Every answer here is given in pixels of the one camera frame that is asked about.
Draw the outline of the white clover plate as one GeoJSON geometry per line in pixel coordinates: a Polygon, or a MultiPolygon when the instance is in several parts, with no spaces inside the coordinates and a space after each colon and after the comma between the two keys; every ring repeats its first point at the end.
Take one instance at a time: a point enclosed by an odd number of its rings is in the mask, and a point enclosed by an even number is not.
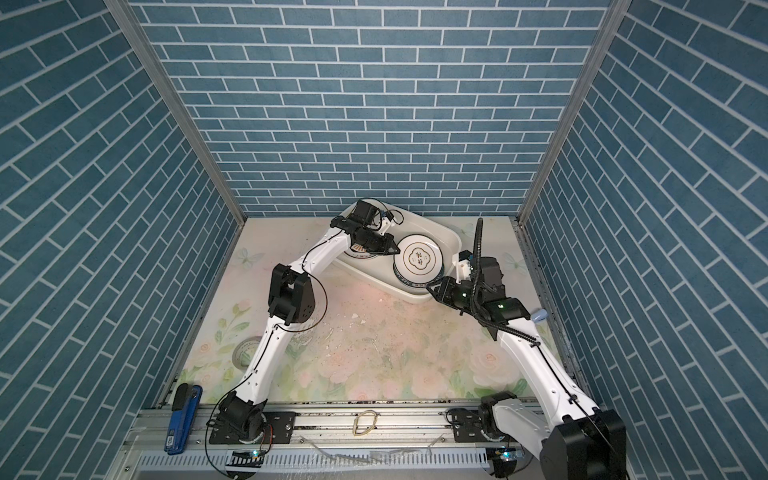
{"type": "Polygon", "coordinates": [[[401,253],[394,257],[393,266],[409,278],[430,274],[444,268],[444,257],[438,244],[428,236],[411,234],[402,238],[401,253]]]}

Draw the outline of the green rim plate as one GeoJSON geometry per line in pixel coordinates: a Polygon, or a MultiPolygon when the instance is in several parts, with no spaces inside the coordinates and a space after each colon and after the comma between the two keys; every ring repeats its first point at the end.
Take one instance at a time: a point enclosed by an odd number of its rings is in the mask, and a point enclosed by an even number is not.
{"type": "Polygon", "coordinates": [[[430,274],[418,275],[416,278],[407,277],[396,265],[393,266],[393,272],[399,282],[410,288],[425,288],[429,283],[439,280],[444,276],[444,268],[430,274]]]}

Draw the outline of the orange sunburst plate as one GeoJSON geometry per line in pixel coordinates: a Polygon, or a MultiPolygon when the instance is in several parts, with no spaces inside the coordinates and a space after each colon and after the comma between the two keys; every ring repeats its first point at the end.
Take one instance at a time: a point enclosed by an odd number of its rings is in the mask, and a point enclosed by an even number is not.
{"type": "Polygon", "coordinates": [[[368,252],[368,251],[365,251],[365,250],[364,250],[362,247],[360,247],[359,245],[353,245],[353,246],[352,246],[352,247],[351,247],[351,248],[350,248],[350,249],[349,249],[349,250],[346,252],[346,254],[347,254],[348,256],[350,256],[350,257],[354,258],[354,259],[359,259],[359,260],[368,260],[368,259],[372,259],[372,258],[376,258],[376,257],[377,257],[377,254],[375,254],[375,253],[371,253],[371,252],[368,252]]]}

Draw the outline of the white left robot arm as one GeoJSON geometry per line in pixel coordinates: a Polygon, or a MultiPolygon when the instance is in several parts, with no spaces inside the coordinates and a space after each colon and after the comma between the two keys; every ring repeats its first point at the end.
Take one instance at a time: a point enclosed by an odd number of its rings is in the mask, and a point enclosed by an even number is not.
{"type": "Polygon", "coordinates": [[[253,444],[267,435],[264,408],[281,356],[294,335],[309,331],[316,306],[317,275],[348,250],[374,256],[400,253],[389,229],[403,221],[383,202],[363,198],[347,214],[334,217],[322,238],[289,264],[271,273],[268,319],[257,351],[242,380],[217,401],[207,426],[231,443],[253,444]]]}

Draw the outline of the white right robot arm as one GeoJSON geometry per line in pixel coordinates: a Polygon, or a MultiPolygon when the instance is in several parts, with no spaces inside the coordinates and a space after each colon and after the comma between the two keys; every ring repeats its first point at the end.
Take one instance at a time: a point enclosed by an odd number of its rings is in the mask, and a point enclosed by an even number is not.
{"type": "Polygon", "coordinates": [[[456,274],[431,282],[439,303],[472,316],[518,364],[542,409],[533,413],[514,395],[481,401],[483,428],[510,436],[538,459],[547,479],[625,479],[627,434],[614,410],[597,406],[558,363],[536,330],[533,314],[507,295],[493,257],[462,251],[456,274]]]}

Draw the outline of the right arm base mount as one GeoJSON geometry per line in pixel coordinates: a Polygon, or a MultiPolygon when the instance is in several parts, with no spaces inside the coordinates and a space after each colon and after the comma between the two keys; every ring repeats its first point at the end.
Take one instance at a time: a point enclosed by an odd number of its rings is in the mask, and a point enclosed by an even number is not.
{"type": "Polygon", "coordinates": [[[444,412],[456,443],[499,442],[499,437],[492,437],[483,429],[480,415],[475,410],[451,408],[444,412]]]}

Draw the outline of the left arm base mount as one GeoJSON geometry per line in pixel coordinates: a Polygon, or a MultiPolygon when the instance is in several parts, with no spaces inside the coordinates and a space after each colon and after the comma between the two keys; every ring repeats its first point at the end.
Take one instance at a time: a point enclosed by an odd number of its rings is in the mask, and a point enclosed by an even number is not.
{"type": "Polygon", "coordinates": [[[207,422],[208,441],[214,445],[289,444],[296,417],[290,411],[262,412],[238,426],[215,415],[207,422]]]}

